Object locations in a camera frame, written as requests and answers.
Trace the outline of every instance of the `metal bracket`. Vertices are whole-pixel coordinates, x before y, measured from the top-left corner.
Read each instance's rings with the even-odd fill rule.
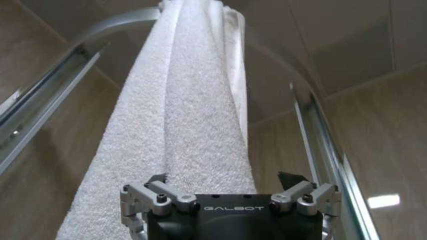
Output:
[[[201,209],[201,204],[197,202],[197,195],[181,192],[162,181],[150,182],[147,187],[158,194],[165,194],[171,198],[179,211],[194,213]]]
[[[338,217],[342,212],[342,192],[338,187],[325,183],[311,194],[299,197],[297,210],[306,216],[314,216],[319,211]]]
[[[129,227],[134,240],[147,240],[145,221],[138,217],[153,210],[158,216],[166,216],[173,210],[173,200],[165,194],[157,194],[143,184],[126,185],[121,191],[122,223]]]
[[[275,209],[278,213],[291,211],[293,205],[305,194],[310,194],[314,190],[314,184],[309,181],[301,181],[295,186],[282,193],[271,195],[270,209]]]

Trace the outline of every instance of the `white towel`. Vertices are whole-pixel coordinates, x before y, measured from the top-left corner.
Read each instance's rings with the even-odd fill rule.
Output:
[[[247,155],[245,18],[165,1],[58,239],[130,239],[119,192],[167,173],[190,193],[255,193]]]

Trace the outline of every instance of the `ceiling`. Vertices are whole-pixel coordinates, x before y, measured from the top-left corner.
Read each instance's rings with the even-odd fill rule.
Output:
[[[67,39],[98,21],[158,0],[22,0]],[[426,0],[226,0],[273,49],[293,54],[325,96],[427,60]],[[122,86],[150,28],[118,33],[98,66]],[[257,123],[291,108],[290,75],[246,46],[249,118]]]

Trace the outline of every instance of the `beige wall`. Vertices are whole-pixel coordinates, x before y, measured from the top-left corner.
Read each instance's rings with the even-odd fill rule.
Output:
[[[384,239],[425,239],[427,226],[427,65],[330,97],[326,111],[365,199],[398,194],[372,209]],[[310,175],[294,112],[250,127],[261,192],[278,191],[278,170]]]
[[[67,44],[13,0],[0,2],[0,101]],[[119,89],[91,70],[0,176],[0,239],[54,239],[91,164]]]

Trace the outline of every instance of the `ceiling panel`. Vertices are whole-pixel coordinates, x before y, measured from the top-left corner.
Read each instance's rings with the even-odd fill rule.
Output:
[[[238,9],[245,15],[247,28],[255,31],[259,38],[270,45],[286,48],[298,58],[315,78],[315,68],[306,50],[290,4],[286,0],[247,1]]]
[[[289,0],[327,94],[394,70],[389,0]]]
[[[427,61],[427,1],[392,0],[396,64],[398,69]]]

